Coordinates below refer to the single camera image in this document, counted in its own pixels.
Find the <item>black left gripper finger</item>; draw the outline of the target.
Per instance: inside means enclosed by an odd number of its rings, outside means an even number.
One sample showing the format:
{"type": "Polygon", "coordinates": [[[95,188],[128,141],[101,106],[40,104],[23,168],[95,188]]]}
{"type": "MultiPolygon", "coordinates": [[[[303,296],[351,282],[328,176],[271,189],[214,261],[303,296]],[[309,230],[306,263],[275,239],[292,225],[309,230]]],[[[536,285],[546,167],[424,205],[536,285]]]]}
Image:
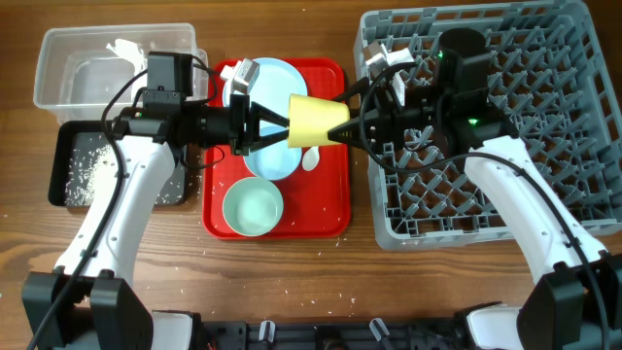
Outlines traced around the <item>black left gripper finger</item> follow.
{"type": "Polygon", "coordinates": [[[253,136],[250,152],[256,152],[272,146],[281,141],[285,141],[289,136],[289,130],[282,126],[265,126],[253,136]]]}
{"type": "Polygon", "coordinates": [[[250,108],[250,118],[254,125],[259,126],[261,121],[273,123],[282,127],[288,127],[290,120],[279,115],[276,112],[260,105],[258,102],[252,102],[250,108]]]}

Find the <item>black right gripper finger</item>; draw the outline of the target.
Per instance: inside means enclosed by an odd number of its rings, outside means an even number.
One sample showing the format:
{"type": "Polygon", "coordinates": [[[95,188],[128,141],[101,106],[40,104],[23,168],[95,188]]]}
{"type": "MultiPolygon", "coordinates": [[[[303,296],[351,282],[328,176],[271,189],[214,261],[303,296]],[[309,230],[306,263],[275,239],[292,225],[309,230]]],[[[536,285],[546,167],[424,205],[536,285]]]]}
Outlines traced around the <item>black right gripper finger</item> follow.
{"type": "MultiPolygon", "coordinates": [[[[366,118],[363,121],[363,125],[367,144],[371,148],[381,146],[384,143],[384,130],[380,119],[378,117],[366,118]]],[[[361,136],[360,118],[355,117],[330,129],[328,131],[328,140],[362,149],[363,137],[361,136]]]]}
{"type": "Polygon", "coordinates": [[[365,95],[370,86],[370,79],[368,77],[361,78],[353,85],[348,87],[344,92],[333,97],[334,102],[348,102],[349,99],[356,95],[365,95]]]}

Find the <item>light blue bowl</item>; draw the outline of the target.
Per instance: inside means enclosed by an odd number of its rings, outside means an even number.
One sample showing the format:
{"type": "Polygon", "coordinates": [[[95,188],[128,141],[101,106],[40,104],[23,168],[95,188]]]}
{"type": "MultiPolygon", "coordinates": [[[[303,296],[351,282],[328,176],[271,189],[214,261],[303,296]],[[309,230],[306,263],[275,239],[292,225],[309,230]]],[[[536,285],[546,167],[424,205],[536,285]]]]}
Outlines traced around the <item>light blue bowl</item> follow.
{"type": "Polygon", "coordinates": [[[251,152],[243,159],[247,169],[255,176],[270,181],[279,181],[297,170],[302,159],[302,150],[290,148],[288,141],[284,140],[251,152]]]}

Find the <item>yellow plastic cup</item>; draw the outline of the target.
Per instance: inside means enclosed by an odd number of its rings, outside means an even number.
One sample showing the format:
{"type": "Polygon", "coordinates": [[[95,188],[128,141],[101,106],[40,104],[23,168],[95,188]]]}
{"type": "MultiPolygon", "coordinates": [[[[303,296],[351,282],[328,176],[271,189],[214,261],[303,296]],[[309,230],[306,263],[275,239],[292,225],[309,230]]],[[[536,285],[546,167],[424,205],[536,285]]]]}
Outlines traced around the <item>yellow plastic cup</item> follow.
{"type": "Polygon", "coordinates": [[[342,102],[292,94],[288,118],[289,148],[332,146],[337,142],[328,139],[328,132],[349,121],[350,112],[342,102]]]}

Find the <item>light green bowl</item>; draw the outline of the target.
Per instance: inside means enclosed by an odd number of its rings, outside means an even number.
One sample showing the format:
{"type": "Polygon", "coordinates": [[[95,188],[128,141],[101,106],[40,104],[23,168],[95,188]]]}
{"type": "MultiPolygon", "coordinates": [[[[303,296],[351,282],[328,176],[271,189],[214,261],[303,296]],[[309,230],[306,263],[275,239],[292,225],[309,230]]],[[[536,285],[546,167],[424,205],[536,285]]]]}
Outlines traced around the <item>light green bowl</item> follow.
{"type": "Polygon", "coordinates": [[[227,190],[222,211],[225,222],[235,233],[258,237],[279,224],[284,212],[284,199],[272,182],[248,177],[227,190]]]}

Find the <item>white rice grains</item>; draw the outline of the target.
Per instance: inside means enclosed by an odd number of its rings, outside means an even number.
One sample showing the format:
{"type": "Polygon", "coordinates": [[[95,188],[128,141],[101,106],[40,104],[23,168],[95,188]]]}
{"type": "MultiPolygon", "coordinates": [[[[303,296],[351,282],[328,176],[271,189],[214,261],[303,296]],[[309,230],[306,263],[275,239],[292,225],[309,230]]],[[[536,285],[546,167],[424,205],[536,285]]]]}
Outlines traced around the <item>white rice grains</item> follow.
{"type": "MultiPolygon", "coordinates": [[[[101,132],[81,132],[72,139],[62,206],[85,207],[106,183],[115,155],[101,132]]],[[[186,169],[178,165],[162,187],[156,205],[177,205],[185,200],[186,169]]]]}

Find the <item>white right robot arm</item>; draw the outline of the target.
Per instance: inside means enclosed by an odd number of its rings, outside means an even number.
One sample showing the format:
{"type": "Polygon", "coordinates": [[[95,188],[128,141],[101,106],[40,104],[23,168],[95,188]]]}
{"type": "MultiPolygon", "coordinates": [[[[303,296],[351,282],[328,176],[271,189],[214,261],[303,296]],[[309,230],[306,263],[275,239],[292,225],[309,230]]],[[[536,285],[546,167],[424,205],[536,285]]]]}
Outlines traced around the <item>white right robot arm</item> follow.
{"type": "Polygon", "coordinates": [[[332,128],[332,141],[379,159],[402,147],[411,128],[431,127],[433,144],[491,201],[534,279],[520,307],[477,306],[464,316],[465,340],[479,349],[617,349],[621,345],[621,259],[570,213],[540,175],[509,117],[488,99],[484,36],[441,34],[433,82],[407,88],[412,58],[380,43],[363,51],[368,76],[355,85],[358,114],[332,128]]]}

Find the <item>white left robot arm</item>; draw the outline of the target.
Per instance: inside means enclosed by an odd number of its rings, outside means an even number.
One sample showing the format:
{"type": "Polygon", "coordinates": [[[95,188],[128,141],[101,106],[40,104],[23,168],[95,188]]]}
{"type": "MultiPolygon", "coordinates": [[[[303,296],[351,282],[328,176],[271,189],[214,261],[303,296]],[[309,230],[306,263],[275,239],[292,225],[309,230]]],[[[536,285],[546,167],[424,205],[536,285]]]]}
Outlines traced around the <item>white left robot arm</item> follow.
{"type": "Polygon", "coordinates": [[[236,156],[288,136],[289,121],[235,95],[223,108],[192,99],[201,66],[188,53],[151,52],[141,106],[124,108],[101,129],[114,153],[106,183],[49,273],[32,272],[22,302],[39,349],[204,349],[201,317],[150,311],[132,289],[136,256],[156,198],[187,145],[229,146],[236,156]]]}

